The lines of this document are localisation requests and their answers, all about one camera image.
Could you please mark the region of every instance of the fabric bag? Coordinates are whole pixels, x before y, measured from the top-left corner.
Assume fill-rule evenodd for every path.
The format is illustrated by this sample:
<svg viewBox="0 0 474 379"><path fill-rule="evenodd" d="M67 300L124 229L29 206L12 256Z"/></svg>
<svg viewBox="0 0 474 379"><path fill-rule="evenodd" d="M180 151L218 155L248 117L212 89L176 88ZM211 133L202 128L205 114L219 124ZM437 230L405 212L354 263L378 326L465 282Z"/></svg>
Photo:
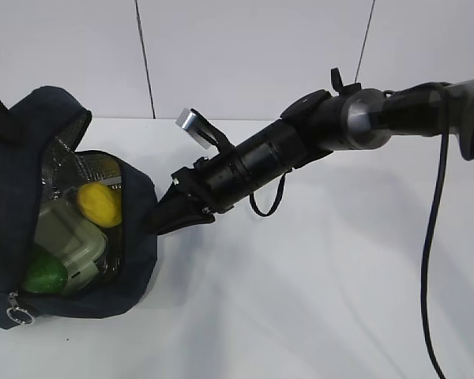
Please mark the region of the fabric bag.
<svg viewBox="0 0 474 379"><path fill-rule="evenodd" d="M43 314L111 317L128 311L146 291L157 246L143 221L156 204L154 185L105 152L75 153L90 122L91 113L61 88L39 88L10 110L0 104L0 328ZM104 231L108 270L72 295L23 291L41 208L90 182L121 194L122 222Z"/></svg>

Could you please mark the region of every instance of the black strap loop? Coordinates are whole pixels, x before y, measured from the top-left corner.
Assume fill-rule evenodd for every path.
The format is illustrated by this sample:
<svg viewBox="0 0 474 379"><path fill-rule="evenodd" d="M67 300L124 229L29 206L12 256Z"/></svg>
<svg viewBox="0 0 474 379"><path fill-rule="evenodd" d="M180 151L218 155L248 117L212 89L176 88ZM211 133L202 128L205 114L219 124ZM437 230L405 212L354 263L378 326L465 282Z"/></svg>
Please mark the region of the black strap loop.
<svg viewBox="0 0 474 379"><path fill-rule="evenodd" d="M254 199L254 193L250 195L251 208L257 215L259 215L260 217L269 217L277 210L277 208L279 207L279 203L283 199L284 183L286 182L286 174L289 172L292 172L292 170L285 172L283 176L281 176L279 185L277 186L276 198L274 199L274 203L272 204L272 207L270 207L270 210L267 213L264 213L260 209L258 209L258 206L256 205L256 201Z"/></svg>

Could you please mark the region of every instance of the white table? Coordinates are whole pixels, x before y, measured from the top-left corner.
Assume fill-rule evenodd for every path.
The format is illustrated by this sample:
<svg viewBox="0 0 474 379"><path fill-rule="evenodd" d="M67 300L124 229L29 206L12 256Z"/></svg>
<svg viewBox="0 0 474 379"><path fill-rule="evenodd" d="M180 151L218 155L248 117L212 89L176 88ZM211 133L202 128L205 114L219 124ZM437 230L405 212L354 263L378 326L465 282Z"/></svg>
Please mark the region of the white table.
<svg viewBox="0 0 474 379"><path fill-rule="evenodd" d="M265 122L217 122L237 143ZM419 263L438 139L396 137L287 178L276 215L247 201L159 238L152 290L103 321L0 330L0 378L433 378ZM207 152L172 121L96 119L81 148L151 175ZM452 140L431 258L431 328L449 377L474 377L474 162ZM266 208L276 191L260 190Z"/></svg>

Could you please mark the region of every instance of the zipper pull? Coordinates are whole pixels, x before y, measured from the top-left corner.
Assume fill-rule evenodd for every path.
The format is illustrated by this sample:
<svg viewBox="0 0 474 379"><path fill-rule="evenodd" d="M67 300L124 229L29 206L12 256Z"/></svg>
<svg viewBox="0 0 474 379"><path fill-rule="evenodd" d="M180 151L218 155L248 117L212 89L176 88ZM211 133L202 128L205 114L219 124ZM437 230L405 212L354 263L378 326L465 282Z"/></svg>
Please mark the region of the zipper pull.
<svg viewBox="0 0 474 379"><path fill-rule="evenodd" d="M17 303L17 291L9 294L10 308L7 310L7 316L19 325L31 325L35 322L35 318L28 310L22 308Z"/></svg>

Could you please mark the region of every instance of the metal ring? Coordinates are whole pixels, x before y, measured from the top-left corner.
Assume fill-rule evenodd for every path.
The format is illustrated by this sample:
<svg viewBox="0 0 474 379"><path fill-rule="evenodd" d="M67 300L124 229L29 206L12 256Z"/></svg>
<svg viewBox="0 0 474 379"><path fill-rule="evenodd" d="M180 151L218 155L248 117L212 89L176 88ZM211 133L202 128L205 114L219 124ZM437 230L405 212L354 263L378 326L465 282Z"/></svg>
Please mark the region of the metal ring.
<svg viewBox="0 0 474 379"><path fill-rule="evenodd" d="M14 312L19 312L19 313L22 313L24 314L26 317L25 320L23 319L20 319L19 317L17 316L14 316ZM29 313L25 308L20 308L20 307L10 307L8 310L7 310L7 316L12 320L14 321L15 323L19 324L19 325L31 325L35 322L35 318L32 316L31 313Z"/></svg>

